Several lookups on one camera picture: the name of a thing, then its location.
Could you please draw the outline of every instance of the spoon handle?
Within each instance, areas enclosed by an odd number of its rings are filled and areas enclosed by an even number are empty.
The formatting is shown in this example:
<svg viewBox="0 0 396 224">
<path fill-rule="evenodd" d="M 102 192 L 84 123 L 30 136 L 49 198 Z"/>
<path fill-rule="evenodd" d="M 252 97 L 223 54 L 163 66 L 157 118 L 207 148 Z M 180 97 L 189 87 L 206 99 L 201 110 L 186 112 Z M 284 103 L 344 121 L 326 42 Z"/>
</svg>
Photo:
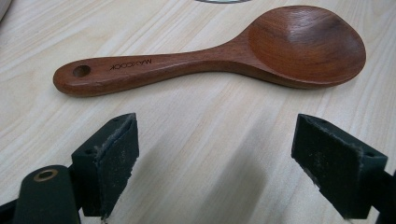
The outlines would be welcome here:
<svg viewBox="0 0 396 224">
<path fill-rule="evenodd" d="M 193 52 L 93 58 L 66 64 L 53 77 L 56 88 L 75 96 L 102 95 L 206 71 L 233 71 L 231 56 L 215 47 Z"/>
</svg>

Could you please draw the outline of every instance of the wooden spoon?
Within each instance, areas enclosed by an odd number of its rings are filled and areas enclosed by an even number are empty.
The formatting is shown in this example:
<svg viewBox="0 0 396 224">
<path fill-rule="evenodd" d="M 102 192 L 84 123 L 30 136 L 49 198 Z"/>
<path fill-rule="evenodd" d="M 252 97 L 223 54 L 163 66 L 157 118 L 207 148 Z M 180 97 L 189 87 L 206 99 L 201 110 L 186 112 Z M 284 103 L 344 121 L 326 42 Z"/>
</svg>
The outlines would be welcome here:
<svg viewBox="0 0 396 224">
<path fill-rule="evenodd" d="M 193 52 L 81 60 L 59 68 L 59 91 L 94 96 L 186 74 L 225 71 L 294 88 L 344 83 L 363 68 L 360 36 L 319 7 L 280 7 L 262 14 L 233 40 Z"/>
</svg>

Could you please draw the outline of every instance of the printed logo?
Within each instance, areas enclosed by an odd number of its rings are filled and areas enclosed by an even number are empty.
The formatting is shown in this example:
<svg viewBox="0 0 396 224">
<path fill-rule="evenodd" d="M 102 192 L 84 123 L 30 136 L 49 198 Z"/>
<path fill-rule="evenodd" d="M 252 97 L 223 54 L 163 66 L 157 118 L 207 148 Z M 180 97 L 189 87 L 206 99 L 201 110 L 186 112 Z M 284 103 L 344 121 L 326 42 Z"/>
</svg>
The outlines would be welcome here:
<svg viewBox="0 0 396 224">
<path fill-rule="evenodd" d="M 149 63 L 151 63 L 151 59 L 147 59 L 147 60 L 143 60 L 143 61 L 137 61 L 137 62 L 132 62 L 132 63 L 118 63 L 118 64 L 114 64 L 113 66 L 111 66 L 110 71 L 111 70 L 116 70 L 116 69 L 121 69 L 121 68 L 141 66 L 141 65 L 145 65 L 145 64 L 149 64 Z"/>
</svg>

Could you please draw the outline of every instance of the black clamp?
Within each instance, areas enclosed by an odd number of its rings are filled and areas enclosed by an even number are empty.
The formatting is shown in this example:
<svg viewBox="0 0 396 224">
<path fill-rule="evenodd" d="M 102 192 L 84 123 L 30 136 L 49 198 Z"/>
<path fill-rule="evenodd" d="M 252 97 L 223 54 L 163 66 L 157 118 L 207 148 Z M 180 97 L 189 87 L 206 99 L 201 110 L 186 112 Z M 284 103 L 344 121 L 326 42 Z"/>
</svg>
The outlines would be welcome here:
<svg viewBox="0 0 396 224">
<path fill-rule="evenodd" d="M 80 223 L 108 217 L 139 157 L 135 114 L 110 120 L 73 154 L 70 167 L 51 165 L 26 176 L 19 199 L 0 206 L 0 223 Z"/>
<path fill-rule="evenodd" d="M 291 156 L 347 219 L 396 223 L 396 173 L 384 171 L 388 157 L 324 119 L 299 115 Z"/>
</svg>

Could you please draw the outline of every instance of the light wood grain surface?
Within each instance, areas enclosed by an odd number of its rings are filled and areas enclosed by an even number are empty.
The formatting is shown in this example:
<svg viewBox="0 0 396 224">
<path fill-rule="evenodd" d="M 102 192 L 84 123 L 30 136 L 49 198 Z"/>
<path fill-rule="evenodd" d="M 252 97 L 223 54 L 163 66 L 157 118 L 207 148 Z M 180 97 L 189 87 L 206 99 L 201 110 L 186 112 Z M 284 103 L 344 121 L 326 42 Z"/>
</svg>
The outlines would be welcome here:
<svg viewBox="0 0 396 224">
<path fill-rule="evenodd" d="M 52 84 L 75 60 L 220 45 L 275 7 L 327 8 L 367 51 L 346 84 L 295 90 L 204 73 L 91 98 Z M 14 0 L 0 23 L 0 204 L 22 179 L 71 153 L 109 119 L 137 115 L 141 156 L 108 223 L 348 223 L 290 157 L 298 113 L 326 119 L 396 169 L 396 2 Z M 367 220 L 374 223 L 372 209 Z M 83 217 L 84 223 L 100 223 Z"/>
</svg>

